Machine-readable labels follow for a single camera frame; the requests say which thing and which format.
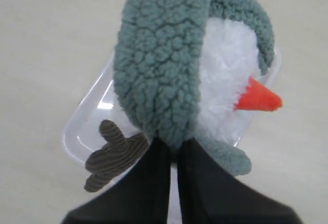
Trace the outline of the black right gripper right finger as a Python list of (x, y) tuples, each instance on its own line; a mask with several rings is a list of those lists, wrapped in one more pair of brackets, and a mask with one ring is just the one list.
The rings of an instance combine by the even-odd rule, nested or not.
[(182, 223), (310, 223), (228, 173), (194, 138), (179, 149), (178, 194)]

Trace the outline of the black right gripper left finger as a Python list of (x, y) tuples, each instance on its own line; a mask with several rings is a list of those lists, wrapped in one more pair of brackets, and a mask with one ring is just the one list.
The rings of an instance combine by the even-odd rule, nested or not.
[(138, 163), (113, 187), (71, 210), (63, 223), (167, 223), (169, 148), (155, 139)]

